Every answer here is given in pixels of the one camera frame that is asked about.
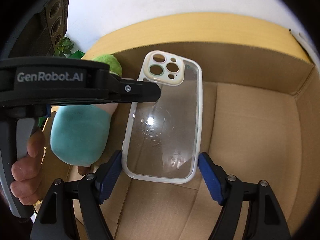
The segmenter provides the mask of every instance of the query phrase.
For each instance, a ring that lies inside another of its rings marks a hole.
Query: silver bolt
[[[131,87],[129,85],[126,85],[124,87],[124,90],[127,91],[127,92],[130,92],[131,91]]]
[[[54,185],[59,185],[62,182],[62,179],[55,179],[53,184]]]
[[[94,174],[93,173],[89,173],[85,176],[87,178],[87,180],[91,180],[94,178]]]
[[[236,180],[236,176],[235,175],[228,175],[228,180],[235,181]]]
[[[268,186],[268,182],[266,182],[265,180],[260,181],[261,186],[266,187]]]

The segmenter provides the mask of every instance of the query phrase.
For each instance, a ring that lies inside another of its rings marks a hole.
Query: round hole
[[[167,65],[167,69],[170,71],[170,72],[177,72],[179,70],[179,67],[175,64],[175,63],[169,63]]]
[[[58,32],[60,26],[61,26],[61,17],[59,17],[59,18],[54,22],[54,24],[52,25],[52,28],[51,28],[51,35],[52,35],[52,36],[54,36],[54,35]]]
[[[153,55],[153,60],[155,61],[155,62],[164,62],[165,61],[165,57],[163,56],[163,55],[161,55],[161,54],[154,54]]]
[[[61,33],[59,33],[58,36],[56,37],[56,40],[54,41],[54,44],[55,44],[56,46],[59,45],[59,43],[60,43],[60,41],[61,41],[61,38],[62,38],[62,35],[61,35]]]
[[[150,67],[151,74],[155,76],[160,76],[163,73],[163,68],[159,65],[153,65]]]
[[[50,13],[49,13],[49,17],[50,17],[50,18],[54,17],[54,16],[57,14],[57,12],[58,12],[59,9],[60,9],[60,6],[61,6],[60,1],[56,2],[56,3],[52,6],[52,8],[51,8],[51,10],[50,10]]]

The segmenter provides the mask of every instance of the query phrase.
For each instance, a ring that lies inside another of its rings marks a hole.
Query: cardboard box
[[[242,181],[267,180],[294,233],[320,188],[320,81],[305,51],[278,25],[239,15],[193,13],[105,35],[84,58],[113,53],[123,76],[137,78],[145,55],[156,49],[199,63],[204,80],[201,151]],[[119,105],[114,113],[96,168],[121,149],[129,109]],[[76,167],[50,150],[51,124],[52,118],[44,129],[43,196],[55,178],[81,178]],[[78,201],[74,204],[82,222]],[[242,237],[247,208],[244,203],[234,239]],[[179,185],[131,180],[122,172],[101,209],[116,240],[207,240],[221,207],[199,171]],[[78,224],[81,239],[86,239]]]

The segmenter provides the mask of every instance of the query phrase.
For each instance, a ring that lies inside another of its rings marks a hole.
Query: teal plush toy
[[[122,68],[113,55],[93,59],[110,65],[110,72],[122,76]],[[59,107],[53,120],[50,145],[63,162],[78,166],[80,175],[91,171],[109,135],[110,119],[117,104]]]

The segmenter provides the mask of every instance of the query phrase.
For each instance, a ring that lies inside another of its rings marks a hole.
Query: clear phone case
[[[162,55],[163,62],[155,55]],[[168,67],[171,63],[178,70]],[[155,65],[162,68],[161,74],[151,72]],[[138,80],[158,83],[161,97],[156,103],[132,103],[122,167],[134,179],[188,182],[196,172],[200,150],[201,68],[190,59],[152,51],[145,57]]]

